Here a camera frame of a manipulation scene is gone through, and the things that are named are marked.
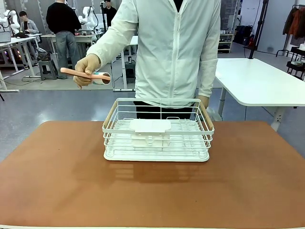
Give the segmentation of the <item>person's left hand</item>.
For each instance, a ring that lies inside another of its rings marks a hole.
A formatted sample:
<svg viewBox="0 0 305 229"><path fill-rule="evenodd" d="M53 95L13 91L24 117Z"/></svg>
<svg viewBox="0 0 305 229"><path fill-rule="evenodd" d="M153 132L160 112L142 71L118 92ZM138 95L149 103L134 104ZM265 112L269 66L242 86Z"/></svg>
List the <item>person's left hand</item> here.
<svg viewBox="0 0 305 229"><path fill-rule="evenodd" d="M209 97L199 95L197 98L201 100L201 102L202 102L202 104L204 105L205 108L208 107L208 105L209 105Z"/></svg>

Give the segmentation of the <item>person's right hand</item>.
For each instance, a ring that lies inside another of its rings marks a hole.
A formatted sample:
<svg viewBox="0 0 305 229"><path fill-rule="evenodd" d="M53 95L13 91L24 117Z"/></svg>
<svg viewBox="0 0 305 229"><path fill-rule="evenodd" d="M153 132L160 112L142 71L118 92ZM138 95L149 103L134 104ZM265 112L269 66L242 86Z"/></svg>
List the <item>person's right hand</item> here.
<svg viewBox="0 0 305 229"><path fill-rule="evenodd" d="M79 72L86 73L87 75L91 75L94 71L99 69L101 66L101 60L95 54L89 54L86 57L82 58L75 65L75 70ZM73 81L77 84L77 86L82 89L83 86L90 85L91 79L74 76Z"/></svg>

